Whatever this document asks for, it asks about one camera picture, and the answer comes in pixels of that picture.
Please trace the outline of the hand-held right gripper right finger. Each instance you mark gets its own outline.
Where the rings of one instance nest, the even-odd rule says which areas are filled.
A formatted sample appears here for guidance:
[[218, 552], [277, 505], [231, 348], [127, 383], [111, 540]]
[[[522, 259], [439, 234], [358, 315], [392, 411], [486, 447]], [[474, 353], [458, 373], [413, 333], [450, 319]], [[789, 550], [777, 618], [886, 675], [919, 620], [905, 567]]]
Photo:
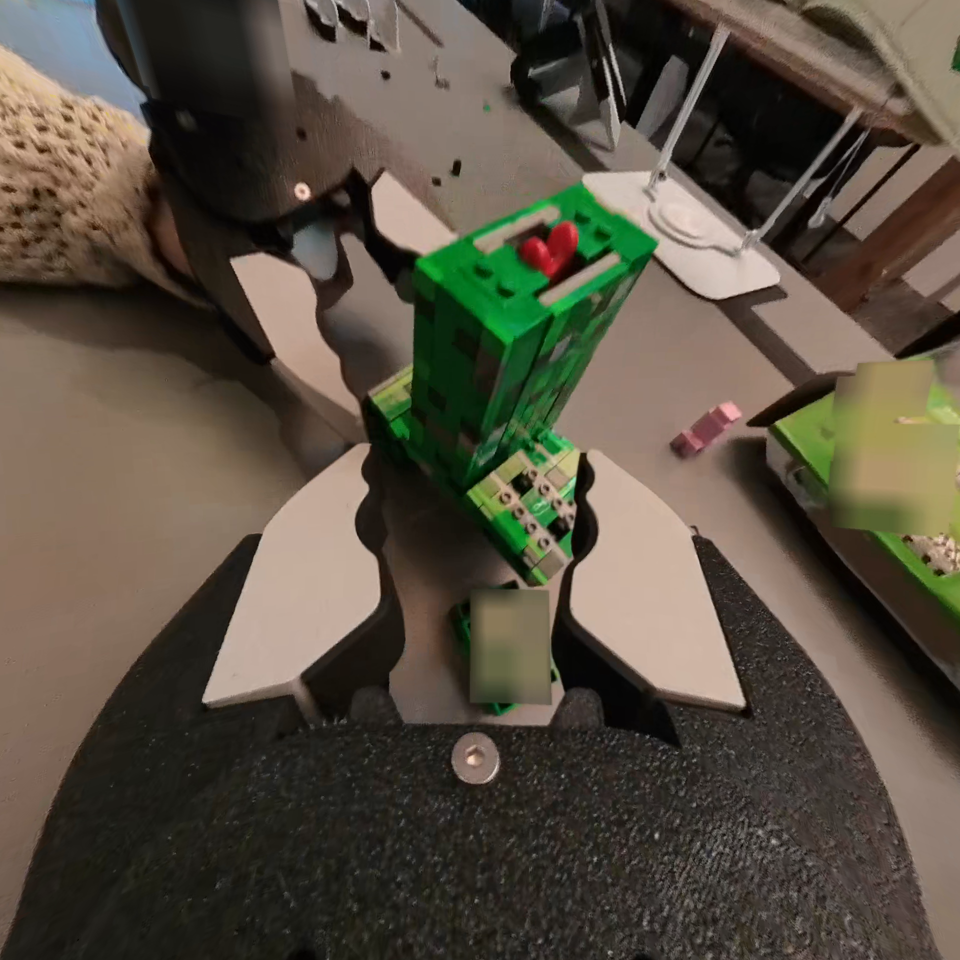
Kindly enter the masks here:
[[582, 454], [575, 505], [551, 641], [564, 688], [596, 694], [604, 724], [671, 724], [671, 706], [748, 714], [690, 525], [598, 450]]

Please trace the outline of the pink lego pig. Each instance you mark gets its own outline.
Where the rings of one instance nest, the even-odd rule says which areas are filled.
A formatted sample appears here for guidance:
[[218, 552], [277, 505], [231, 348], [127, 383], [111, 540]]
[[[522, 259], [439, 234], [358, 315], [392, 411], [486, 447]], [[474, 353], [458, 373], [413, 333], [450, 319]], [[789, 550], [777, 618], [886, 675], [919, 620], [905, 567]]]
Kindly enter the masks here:
[[742, 412], [734, 402], [717, 404], [702, 414], [691, 426], [680, 431], [669, 443], [669, 449], [680, 458], [691, 458], [711, 447], [726, 431], [739, 422]]

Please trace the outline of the person's left forearm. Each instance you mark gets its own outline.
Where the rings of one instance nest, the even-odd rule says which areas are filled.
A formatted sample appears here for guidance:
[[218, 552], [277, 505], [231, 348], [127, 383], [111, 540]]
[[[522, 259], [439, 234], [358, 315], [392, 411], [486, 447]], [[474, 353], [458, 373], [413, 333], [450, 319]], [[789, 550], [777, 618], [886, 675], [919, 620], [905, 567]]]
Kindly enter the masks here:
[[1, 50], [1, 282], [181, 289], [151, 239], [146, 129]]

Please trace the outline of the person's left hand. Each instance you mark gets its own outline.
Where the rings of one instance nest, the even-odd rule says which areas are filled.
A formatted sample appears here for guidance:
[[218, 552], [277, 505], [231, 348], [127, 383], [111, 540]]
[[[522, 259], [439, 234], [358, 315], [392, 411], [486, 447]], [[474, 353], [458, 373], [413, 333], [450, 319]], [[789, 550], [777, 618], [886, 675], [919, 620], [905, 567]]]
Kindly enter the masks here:
[[209, 313], [217, 310], [189, 265], [171, 205], [155, 177], [147, 192], [144, 225], [155, 261], [154, 283], [180, 300]]

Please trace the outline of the green lego creeper head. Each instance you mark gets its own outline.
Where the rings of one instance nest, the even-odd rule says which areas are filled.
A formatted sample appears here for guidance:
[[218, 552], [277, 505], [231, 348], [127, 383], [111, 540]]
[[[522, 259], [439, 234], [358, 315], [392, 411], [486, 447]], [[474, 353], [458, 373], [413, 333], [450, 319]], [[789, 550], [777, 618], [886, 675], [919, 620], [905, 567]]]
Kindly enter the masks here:
[[560, 673], [550, 652], [547, 595], [517, 581], [475, 588], [449, 620], [469, 702], [491, 715], [551, 702]]

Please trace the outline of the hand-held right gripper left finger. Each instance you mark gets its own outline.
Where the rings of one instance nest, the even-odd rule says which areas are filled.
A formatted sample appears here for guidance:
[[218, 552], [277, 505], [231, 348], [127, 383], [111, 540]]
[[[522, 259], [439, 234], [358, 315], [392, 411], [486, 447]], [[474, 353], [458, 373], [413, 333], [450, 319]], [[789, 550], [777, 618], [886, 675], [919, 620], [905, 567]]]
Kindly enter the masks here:
[[321, 722], [346, 715], [358, 690], [389, 690], [405, 630], [387, 542], [381, 462], [359, 443], [264, 529], [204, 706], [292, 698]]

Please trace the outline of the green cardboard lego box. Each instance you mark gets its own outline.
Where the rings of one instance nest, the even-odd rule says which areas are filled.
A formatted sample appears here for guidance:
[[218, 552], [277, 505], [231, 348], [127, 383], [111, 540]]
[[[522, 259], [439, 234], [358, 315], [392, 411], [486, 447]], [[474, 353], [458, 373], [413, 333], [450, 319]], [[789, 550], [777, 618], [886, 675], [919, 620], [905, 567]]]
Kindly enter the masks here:
[[958, 342], [821, 375], [758, 415], [829, 549], [957, 688]]

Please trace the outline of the open instruction booklet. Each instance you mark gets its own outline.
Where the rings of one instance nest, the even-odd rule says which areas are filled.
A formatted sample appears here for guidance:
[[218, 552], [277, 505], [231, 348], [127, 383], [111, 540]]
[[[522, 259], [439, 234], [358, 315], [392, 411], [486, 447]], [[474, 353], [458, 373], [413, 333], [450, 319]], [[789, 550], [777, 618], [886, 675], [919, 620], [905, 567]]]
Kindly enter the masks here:
[[957, 1], [801, 1], [789, 5], [866, 47], [942, 143], [959, 150]]

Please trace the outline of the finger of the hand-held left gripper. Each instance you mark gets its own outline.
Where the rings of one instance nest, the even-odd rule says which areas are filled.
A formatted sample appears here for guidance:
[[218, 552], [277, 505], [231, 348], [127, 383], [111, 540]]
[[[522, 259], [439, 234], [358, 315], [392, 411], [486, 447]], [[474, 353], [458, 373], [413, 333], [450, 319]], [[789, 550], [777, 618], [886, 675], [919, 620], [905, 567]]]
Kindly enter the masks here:
[[366, 252], [395, 291], [411, 291], [418, 261], [459, 239], [391, 173], [369, 188]]
[[230, 265], [266, 335], [273, 372], [346, 444], [363, 443], [361, 404], [320, 328], [311, 276], [264, 252], [235, 256]]

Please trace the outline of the wooden book stand white base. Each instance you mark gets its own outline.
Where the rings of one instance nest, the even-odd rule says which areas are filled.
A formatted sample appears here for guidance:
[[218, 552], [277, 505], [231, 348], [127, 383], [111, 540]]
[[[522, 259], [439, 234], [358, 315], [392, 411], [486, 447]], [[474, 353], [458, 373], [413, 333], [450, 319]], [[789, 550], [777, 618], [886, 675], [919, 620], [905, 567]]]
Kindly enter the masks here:
[[669, 173], [675, 148], [730, 34], [729, 26], [724, 23], [714, 29], [702, 65], [653, 169], [591, 172], [582, 176], [582, 185], [602, 207], [626, 218], [654, 238], [654, 258], [661, 266], [690, 292], [711, 302], [726, 301], [779, 284], [781, 274], [760, 253], [761, 242], [792, 201], [805, 190], [818, 168], [858, 124], [862, 114], [858, 107], [846, 114], [841, 126], [761, 226], [735, 230]]

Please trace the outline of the green lego creeper body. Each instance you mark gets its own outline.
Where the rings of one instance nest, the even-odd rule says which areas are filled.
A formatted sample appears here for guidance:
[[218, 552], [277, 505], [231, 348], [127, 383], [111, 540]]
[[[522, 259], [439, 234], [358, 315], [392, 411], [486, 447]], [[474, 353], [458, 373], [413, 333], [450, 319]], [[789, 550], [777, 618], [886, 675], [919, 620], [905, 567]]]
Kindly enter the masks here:
[[367, 395], [368, 435], [529, 586], [572, 557], [581, 452], [558, 419], [657, 246], [578, 184], [414, 265], [413, 362]]

